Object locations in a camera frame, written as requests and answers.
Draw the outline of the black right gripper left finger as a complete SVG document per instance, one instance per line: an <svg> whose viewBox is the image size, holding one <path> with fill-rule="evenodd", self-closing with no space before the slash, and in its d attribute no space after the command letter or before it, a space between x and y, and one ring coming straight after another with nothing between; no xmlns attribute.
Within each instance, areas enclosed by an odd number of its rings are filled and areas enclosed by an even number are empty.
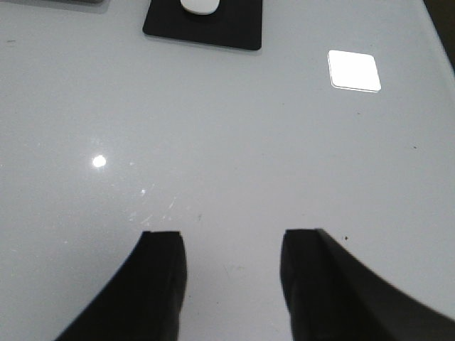
<svg viewBox="0 0 455 341"><path fill-rule="evenodd" d="M179 232L143 232L107 285L58 340L177 340L187 283Z"/></svg>

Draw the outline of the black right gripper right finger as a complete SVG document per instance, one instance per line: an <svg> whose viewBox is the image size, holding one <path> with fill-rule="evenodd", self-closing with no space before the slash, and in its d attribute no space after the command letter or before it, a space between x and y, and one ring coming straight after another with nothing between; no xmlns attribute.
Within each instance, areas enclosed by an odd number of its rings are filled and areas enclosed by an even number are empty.
<svg viewBox="0 0 455 341"><path fill-rule="evenodd" d="M454 320L358 261L323 229L288 229L280 279L294 340L453 340Z"/></svg>

